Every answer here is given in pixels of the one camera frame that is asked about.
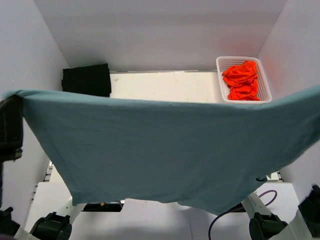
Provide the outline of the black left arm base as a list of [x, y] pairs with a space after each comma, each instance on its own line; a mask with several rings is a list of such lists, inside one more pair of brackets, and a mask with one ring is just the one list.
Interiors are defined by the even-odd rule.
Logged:
[[119, 213], [125, 204], [124, 200], [87, 203], [83, 212]]

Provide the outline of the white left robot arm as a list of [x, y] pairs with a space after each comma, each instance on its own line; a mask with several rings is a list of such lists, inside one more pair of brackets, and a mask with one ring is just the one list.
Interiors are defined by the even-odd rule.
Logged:
[[[0, 102], [0, 174], [4, 162], [22, 157], [24, 138], [23, 100], [10, 96]], [[57, 212], [39, 218], [30, 232], [12, 220], [13, 208], [0, 211], [0, 238], [2, 240], [68, 240], [72, 224], [86, 204], [73, 205], [70, 198]]]

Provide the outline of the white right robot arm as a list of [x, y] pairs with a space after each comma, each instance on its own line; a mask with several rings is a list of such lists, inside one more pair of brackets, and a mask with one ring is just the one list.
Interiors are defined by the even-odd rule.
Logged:
[[252, 240], [318, 240], [320, 238], [320, 187], [313, 185], [290, 223], [273, 214], [256, 193], [242, 201]]

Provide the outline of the teal blue t-shirt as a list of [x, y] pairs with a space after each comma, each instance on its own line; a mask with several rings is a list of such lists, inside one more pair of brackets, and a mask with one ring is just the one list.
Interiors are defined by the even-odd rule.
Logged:
[[177, 202], [218, 215], [320, 139], [320, 88], [265, 104], [12, 90], [74, 204]]

